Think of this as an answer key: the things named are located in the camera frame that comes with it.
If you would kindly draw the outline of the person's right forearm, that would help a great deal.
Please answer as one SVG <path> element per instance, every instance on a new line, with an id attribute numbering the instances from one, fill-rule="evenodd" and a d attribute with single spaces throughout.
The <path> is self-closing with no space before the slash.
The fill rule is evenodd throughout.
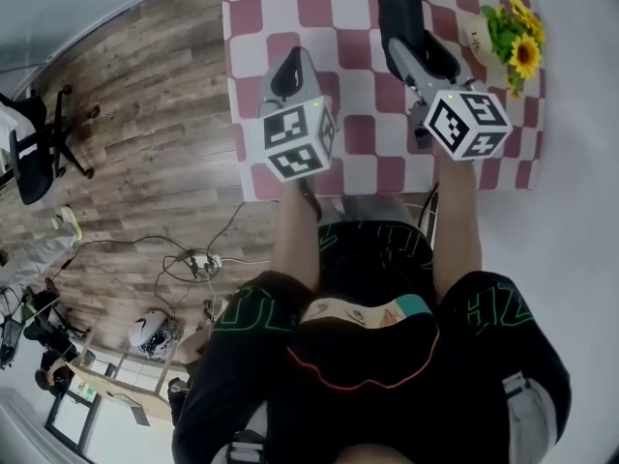
<path id="1" fill-rule="evenodd" d="M 433 250 L 436 301 L 464 276 L 483 265 L 477 213 L 477 182 L 473 163 L 435 151 L 438 214 Z"/>

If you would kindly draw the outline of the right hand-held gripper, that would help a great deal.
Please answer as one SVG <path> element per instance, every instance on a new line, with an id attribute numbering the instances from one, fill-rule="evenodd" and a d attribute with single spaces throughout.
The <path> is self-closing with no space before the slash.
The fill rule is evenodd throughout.
<path id="1" fill-rule="evenodd" d="M 388 40 L 388 57 L 402 83 L 416 95 L 419 129 L 437 141 L 452 160 L 492 157 L 513 131 L 500 100 L 473 77 L 428 31 L 410 43 Z"/>

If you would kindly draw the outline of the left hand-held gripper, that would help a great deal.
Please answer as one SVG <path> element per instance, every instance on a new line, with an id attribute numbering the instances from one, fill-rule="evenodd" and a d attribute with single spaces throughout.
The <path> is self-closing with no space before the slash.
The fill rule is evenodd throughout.
<path id="1" fill-rule="evenodd" d="M 338 126 L 309 52 L 294 46 L 263 76 L 258 121 L 265 162 L 282 182 L 327 171 Z"/>

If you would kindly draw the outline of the person's black printed shirt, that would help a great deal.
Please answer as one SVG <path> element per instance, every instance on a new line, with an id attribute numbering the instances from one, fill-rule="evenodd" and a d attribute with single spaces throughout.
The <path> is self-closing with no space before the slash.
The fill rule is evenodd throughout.
<path id="1" fill-rule="evenodd" d="M 175 464 L 335 464 L 351 447 L 413 464 L 539 464 L 569 374 L 516 285 L 478 271 L 441 302 L 415 227 L 318 230 L 320 282 L 265 272 L 214 325 L 174 431 Z"/>

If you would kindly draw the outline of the white helmet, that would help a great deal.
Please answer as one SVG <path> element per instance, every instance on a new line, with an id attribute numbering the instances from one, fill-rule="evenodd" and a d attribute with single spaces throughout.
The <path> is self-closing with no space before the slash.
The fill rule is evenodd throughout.
<path id="1" fill-rule="evenodd" d="M 165 327 L 168 320 L 168 315 L 161 310 L 151 310 L 143 314 L 130 327 L 130 345 L 153 357 L 167 342 Z"/>

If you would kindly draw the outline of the person's left forearm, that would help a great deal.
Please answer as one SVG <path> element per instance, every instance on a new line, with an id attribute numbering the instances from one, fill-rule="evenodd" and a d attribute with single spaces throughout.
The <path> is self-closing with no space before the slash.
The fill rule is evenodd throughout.
<path id="1" fill-rule="evenodd" d="M 309 183 L 304 179 L 284 183 L 271 270 L 298 280 L 312 292 L 320 276 L 317 222 Z"/>

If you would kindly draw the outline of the black office chair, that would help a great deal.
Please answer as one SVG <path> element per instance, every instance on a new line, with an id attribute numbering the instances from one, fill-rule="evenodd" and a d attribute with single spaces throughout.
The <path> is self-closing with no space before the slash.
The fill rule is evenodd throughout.
<path id="1" fill-rule="evenodd" d="M 62 107 L 63 98 L 72 92 L 71 85 L 64 85 L 57 93 L 52 123 L 46 121 L 47 109 L 41 97 L 11 100 L 0 93 L 0 106 L 9 113 L 20 114 L 34 129 L 32 133 L 20 137 L 17 127 L 9 128 L 5 135 L 11 170 L 21 201 L 25 205 L 41 200 L 53 181 L 64 176 L 66 170 L 60 166 L 61 157 L 88 180 L 94 177 L 94 169 L 85 169 L 68 146 L 67 139 L 72 128 L 63 122 Z"/>

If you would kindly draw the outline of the sunflower pot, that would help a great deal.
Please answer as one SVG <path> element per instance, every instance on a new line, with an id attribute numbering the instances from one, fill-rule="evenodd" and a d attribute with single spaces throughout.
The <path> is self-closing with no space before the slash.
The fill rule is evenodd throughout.
<path id="1" fill-rule="evenodd" d="M 475 59 L 487 69 L 504 74 L 510 95 L 521 97 L 527 82 L 540 69 L 545 27 L 522 0 L 497 7 L 483 5 L 464 24 L 465 39 Z"/>

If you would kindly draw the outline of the white power strip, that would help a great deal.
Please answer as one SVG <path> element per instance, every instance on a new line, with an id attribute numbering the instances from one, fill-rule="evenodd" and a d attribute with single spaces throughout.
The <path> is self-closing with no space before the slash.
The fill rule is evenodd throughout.
<path id="1" fill-rule="evenodd" d="M 197 276 L 214 277 L 222 270 L 222 260 L 218 254 L 193 254 L 189 256 L 188 263 Z"/>

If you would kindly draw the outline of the brown cardboard sheet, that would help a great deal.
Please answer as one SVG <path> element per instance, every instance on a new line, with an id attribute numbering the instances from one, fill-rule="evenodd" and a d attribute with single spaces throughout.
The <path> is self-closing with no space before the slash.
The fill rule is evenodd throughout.
<path id="1" fill-rule="evenodd" d="M 149 425 L 150 418 L 172 422 L 170 405 L 167 398 L 161 395 L 161 391 L 172 365 L 175 350 L 176 346 L 173 346 L 164 364 L 161 365 L 160 376 L 153 390 L 141 388 L 137 384 L 118 381 L 116 378 L 101 375 L 83 367 L 83 354 L 80 354 L 73 362 L 67 363 L 67 368 L 99 397 L 128 407 L 137 424 Z"/>

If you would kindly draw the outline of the red white checkered tablecloth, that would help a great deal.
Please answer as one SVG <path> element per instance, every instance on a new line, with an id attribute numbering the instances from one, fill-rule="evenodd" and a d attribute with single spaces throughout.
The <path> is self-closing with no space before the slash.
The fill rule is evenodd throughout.
<path id="1" fill-rule="evenodd" d="M 510 95 L 491 59 L 479 61 L 466 26 L 483 5 L 507 0 L 422 0 L 427 29 L 469 65 L 505 107 L 513 133 L 491 159 L 475 165 L 482 190 L 532 189 L 537 182 L 545 127 L 545 76 Z M 536 9 L 537 0 L 521 0 Z M 332 168 L 319 176 L 324 196 L 424 192 L 433 182 L 433 156 L 417 146 L 406 115 L 411 91 L 388 71 L 378 28 L 378 0 L 223 0 L 228 95 L 236 127 L 243 194 L 248 201 L 279 194 L 274 174 L 259 159 L 250 127 L 260 105 L 262 76 L 296 45 L 316 67 L 339 125 Z"/>

